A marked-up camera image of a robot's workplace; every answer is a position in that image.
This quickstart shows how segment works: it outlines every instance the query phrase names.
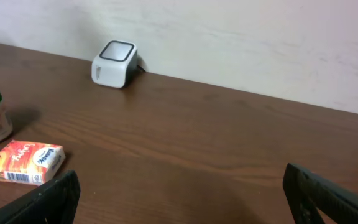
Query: brown table surface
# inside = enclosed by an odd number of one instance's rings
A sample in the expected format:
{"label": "brown table surface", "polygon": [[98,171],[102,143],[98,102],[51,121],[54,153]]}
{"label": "brown table surface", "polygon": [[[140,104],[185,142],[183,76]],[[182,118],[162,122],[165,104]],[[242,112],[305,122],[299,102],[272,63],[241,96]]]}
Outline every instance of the brown table surface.
{"label": "brown table surface", "polygon": [[[61,170],[81,183],[75,223],[293,223],[288,162],[358,194],[358,114],[151,73],[118,90],[90,67],[0,44],[14,123],[0,150],[64,146]],[[34,188],[0,182],[0,207]]]}

